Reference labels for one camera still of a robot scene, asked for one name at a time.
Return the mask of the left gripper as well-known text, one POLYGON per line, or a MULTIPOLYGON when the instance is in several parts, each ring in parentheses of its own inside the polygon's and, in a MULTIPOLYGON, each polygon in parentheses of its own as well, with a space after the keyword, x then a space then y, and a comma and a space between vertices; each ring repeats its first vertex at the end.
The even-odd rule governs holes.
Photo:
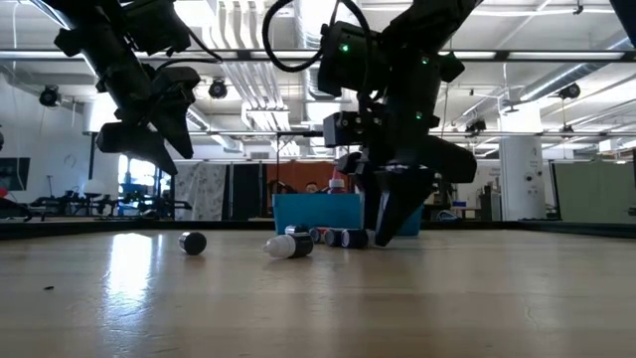
MULTIPOLYGON (((187 126, 187 113, 195 101, 197 72, 189 67, 168 67, 160 71, 142 68, 124 78, 113 98, 114 115, 130 123, 161 124, 160 131, 184 158, 192 158, 194 149, 187 126)), ((120 153, 151 162, 168 174, 178 170, 168 153, 163 137, 145 126, 110 122, 102 126, 96 145, 103 153, 120 153)))

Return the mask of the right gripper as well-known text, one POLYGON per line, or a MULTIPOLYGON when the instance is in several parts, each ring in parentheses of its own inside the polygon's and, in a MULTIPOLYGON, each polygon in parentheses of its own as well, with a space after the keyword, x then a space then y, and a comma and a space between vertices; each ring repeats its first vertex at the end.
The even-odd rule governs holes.
POLYGON ((377 246, 385 247, 431 194, 434 173, 450 183, 471 183, 477 160, 470 150, 427 135, 397 148, 372 143, 362 152, 339 158, 337 171, 360 174, 356 185, 363 197, 363 227, 375 232, 377 246), (431 171, 387 171, 377 175, 376 171, 395 166, 425 167, 431 171), (372 171, 361 174, 364 169, 372 171))

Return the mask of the large red food coloring bottle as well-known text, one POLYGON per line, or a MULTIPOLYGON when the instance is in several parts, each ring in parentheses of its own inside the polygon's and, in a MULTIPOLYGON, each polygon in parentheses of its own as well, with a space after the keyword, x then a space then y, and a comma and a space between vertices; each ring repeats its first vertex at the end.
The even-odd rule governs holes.
POLYGON ((328 182, 328 193, 329 194, 344 194, 346 192, 346 180, 343 175, 337 170, 334 169, 332 173, 332 177, 328 182))

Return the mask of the teal plastic bin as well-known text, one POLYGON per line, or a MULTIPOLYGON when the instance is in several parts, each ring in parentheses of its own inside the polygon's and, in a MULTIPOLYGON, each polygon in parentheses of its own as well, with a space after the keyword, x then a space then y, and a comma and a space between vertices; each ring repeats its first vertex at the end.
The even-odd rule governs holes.
POLYGON ((273 194, 275 230, 283 234, 289 226, 363 229, 364 194, 273 194))

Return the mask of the patterned grey curtain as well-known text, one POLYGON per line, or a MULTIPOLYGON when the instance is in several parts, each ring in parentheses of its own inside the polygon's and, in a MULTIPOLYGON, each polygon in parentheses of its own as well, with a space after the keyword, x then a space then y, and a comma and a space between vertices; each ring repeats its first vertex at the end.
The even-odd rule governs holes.
POLYGON ((176 209, 177 221, 220 221, 223 214, 227 166, 209 162, 177 165, 175 199, 192 209, 176 209))

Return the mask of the white dome lamp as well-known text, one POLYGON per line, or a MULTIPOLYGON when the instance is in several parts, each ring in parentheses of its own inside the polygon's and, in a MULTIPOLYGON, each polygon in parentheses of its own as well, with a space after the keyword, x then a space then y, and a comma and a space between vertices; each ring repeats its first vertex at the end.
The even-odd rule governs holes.
POLYGON ((97 179, 89 179, 82 186, 83 194, 88 198, 96 198, 106 193, 105 185, 97 179))

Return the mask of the black equipment bench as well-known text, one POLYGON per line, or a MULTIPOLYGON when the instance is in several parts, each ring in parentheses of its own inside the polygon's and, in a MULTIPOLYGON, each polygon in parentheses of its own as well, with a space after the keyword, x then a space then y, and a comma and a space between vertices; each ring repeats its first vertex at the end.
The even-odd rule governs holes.
POLYGON ((161 220, 173 219, 178 211, 191 211, 187 201, 167 196, 150 196, 140 192, 126 193, 121 198, 107 194, 87 194, 67 191, 60 197, 40 197, 27 205, 42 219, 47 217, 86 217, 115 219, 116 217, 161 220))

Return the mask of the black curtain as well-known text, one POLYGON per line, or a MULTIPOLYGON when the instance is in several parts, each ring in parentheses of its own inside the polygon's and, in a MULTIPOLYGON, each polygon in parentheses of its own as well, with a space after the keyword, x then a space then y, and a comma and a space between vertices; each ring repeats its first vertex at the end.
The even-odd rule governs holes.
POLYGON ((226 169, 223 220, 248 221, 260 217, 266 203, 266 166, 231 163, 226 169))

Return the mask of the white round pillar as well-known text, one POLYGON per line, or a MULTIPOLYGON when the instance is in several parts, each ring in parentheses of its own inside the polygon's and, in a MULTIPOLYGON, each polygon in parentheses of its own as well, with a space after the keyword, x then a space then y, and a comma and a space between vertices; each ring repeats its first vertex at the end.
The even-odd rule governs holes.
POLYGON ((499 154, 504 221, 543 219, 546 216, 543 132, 539 107, 527 103, 500 117, 499 154))

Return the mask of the black horizontal crossbar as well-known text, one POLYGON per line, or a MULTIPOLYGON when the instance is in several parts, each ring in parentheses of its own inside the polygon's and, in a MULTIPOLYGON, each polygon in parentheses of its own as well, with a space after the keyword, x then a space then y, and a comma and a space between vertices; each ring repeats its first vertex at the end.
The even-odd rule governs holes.
MULTIPOLYGON (((471 51, 452 50, 457 59, 466 63, 636 63, 636 51, 608 50, 608 51, 471 51)), ((449 54, 440 52, 440 56, 449 54)), ((226 62, 268 61, 264 50, 219 50, 218 54, 226 62)), ((275 56, 282 62, 300 63, 310 60, 315 52, 310 50, 275 51, 275 56)), ((163 53, 147 55, 135 54, 143 61, 167 61, 170 59, 207 59, 209 54, 203 51, 186 51, 168 57, 163 53)), ((56 50, 15 50, 0 49, 2 61, 81 61, 72 60, 61 51, 56 50)))

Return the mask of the black metal table frame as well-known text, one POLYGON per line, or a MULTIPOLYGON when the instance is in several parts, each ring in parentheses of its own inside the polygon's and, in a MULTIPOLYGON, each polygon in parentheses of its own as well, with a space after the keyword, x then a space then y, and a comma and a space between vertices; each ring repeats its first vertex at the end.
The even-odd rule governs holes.
MULTIPOLYGON (((518 222, 422 222, 425 231, 536 231, 636 240, 636 224, 518 222)), ((0 241, 135 231, 273 231, 273 222, 77 221, 0 223, 0 241)))

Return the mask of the dark wall monitor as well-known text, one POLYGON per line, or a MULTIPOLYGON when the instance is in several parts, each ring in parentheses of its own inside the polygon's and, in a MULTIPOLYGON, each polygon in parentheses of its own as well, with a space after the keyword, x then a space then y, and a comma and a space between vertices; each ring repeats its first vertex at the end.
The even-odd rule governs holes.
POLYGON ((25 191, 30 162, 28 157, 0 158, 0 187, 9 191, 25 191))

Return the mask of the grey-green partition wall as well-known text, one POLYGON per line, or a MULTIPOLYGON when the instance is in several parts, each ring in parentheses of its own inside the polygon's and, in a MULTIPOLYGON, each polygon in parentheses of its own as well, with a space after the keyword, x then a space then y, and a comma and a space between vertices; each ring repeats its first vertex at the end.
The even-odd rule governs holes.
POLYGON ((558 162, 557 206, 564 222, 636 225, 636 181, 631 162, 558 162))

